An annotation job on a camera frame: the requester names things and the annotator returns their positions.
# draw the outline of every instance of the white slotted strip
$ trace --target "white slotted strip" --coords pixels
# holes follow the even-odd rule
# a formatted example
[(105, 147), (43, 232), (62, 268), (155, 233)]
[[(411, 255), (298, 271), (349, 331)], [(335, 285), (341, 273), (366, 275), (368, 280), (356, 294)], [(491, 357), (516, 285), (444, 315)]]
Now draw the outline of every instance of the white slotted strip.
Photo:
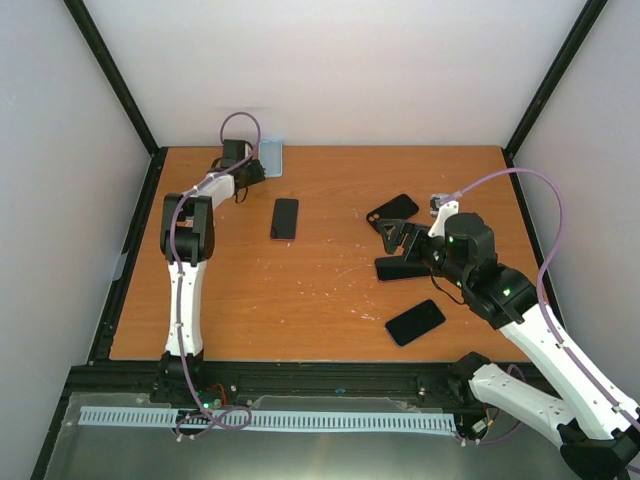
[[(224, 410), (213, 412), (215, 416)], [(178, 409), (138, 407), (82, 407), (78, 425), (114, 427), (175, 427)], [(222, 418), (230, 426), (246, 420), (246, 413), (231, 412)], [(192, 419), (183, 428), (202, 428), (203, 419)], [(253, 421), (245, 428), (263, 432), (395, 432), (451, 435), (455, 431), (453, 415), (447, 413), (360, 413), (253, 411)]]

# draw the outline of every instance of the gray wall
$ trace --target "gray wall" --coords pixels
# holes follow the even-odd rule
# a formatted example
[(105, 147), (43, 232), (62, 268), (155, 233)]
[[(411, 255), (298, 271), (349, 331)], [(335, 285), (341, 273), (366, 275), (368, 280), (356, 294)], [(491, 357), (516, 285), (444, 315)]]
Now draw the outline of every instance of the gray wall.
[(148, 157), (62, 1), (0, 2), (0, 477), (84, 363)]
[[(163, 145), (504, 144), (584, 0), (87, 0)], [(247, 122), (247, 133), (251, 123)]]
[[(516, 156), (560, 184), (568, 235), (551, 268), (569, 332), (640, 400), (640, 2), (609, 2)], [(553, 195), (525, 179), (548, 249)]]

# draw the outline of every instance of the smartphone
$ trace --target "smartphone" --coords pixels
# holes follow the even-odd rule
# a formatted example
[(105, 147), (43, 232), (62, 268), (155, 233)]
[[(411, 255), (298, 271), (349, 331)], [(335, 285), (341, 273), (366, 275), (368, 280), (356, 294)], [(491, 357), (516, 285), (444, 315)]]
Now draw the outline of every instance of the smartphone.
[(445, 321), (444, 314), (433, 300), (427, 300), (398, 315), (385, 328), (398, 347), (413, 342)]
[(409, 195), (403, 193), (398, 195), (396, 198), (389, 200), (384, 205), (379, 206), (375, 210), (370, 211), (367, 214), (367, 222), (369, 222), (369, 225), (371, 225), (371, 228), (373, 228), (376, 233), (380, 233), (378, 231), (378, 220), (381, 218), (400, 218), (402, 220), (407, 220), (418, 213), (418, 210), (420, 210), (418, 204), (411, 200)]
[(374, 260), (378, 280), (391, 282), (409, 278), (428, 277), (431, 269), (424, 263), (408, 263), (402, 256), (380, 257)]
[(298, 203), (295, 198), (276, 199), (271, 219), (271, 238), (273, 240), (293, 240), (296, 238)]

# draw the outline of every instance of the wooden surface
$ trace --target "wooden surface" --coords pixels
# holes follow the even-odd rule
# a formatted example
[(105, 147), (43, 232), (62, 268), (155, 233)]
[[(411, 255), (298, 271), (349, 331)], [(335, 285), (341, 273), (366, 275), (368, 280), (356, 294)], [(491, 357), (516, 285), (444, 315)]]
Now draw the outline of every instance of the wooden surface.
[[(171, 148), (124, 304), (111, 358), (157, 359), (169, 324), (169, 274), (160, 253), (166, 193), (197, 183), (218, 148)], [(400, 193), (432, 223), (432, 193), (453, 192), (504, 168), (498, 147), (287, 147), (284, 175), (215, 212), (216, 247), (202, 287), (205, 357), (233, 361), (453, 361), (475, 350), (492, 360), (525, 356), (500, 333), (437, 292), (429, 279), (380, 283), (385, 256), (365, 215)], [(269, 238), (274, 200), (298, 198), (297, 237)], [(535, 279), (536, 263), (511, 182), (492, 180), (461, 199), (493, 228), (502, 262)], [(459, 295), (451, 285), (445, 288)], [(432, 298), (444, 325), (404, 348), (384, 324)]]

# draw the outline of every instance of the gray floor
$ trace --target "gray floor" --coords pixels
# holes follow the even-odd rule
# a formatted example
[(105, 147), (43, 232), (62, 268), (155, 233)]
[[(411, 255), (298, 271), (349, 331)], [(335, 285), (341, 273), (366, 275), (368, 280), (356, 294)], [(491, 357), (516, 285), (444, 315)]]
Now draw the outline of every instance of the gray floor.
[[(498, 446), (461, 448), (414, 434), (214, 431), (177, 443), (170, 430), (76, 426), (80, 405), (135, 405), (132, 395), (75, 397), (51, 459), (51, 479), (576, 479), (558, 450), (524, 428)], [(512, 419), (504, 415), (501, 428)]]

